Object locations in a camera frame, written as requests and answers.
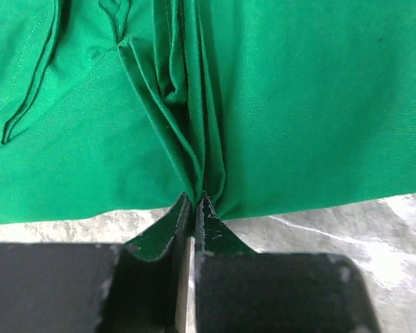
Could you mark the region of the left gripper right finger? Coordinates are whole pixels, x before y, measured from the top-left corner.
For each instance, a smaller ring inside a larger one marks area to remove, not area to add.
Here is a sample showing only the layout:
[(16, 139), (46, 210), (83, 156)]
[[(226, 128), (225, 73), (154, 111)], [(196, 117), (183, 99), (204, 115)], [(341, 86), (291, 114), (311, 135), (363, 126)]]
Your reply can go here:
[(199, 332), (379, 332), (358, 267), (335, 253), (257, 253), (217, 216), (195, 222)]

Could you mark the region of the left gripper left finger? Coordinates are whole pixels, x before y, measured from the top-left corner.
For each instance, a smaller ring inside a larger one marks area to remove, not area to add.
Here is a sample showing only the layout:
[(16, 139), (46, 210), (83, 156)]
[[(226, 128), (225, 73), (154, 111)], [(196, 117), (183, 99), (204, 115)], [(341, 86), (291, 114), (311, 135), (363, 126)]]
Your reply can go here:
[(124, 244), (0, 243), (0, 332), (183, 332), (186, 194)]

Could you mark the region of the green t-shirt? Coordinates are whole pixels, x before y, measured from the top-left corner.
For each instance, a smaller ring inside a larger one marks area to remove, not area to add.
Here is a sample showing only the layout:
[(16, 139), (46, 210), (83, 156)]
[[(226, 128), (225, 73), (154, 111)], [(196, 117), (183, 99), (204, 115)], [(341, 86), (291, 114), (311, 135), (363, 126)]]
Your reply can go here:
[(416, 1), (0, 1), (0, 224), (416, 193)]

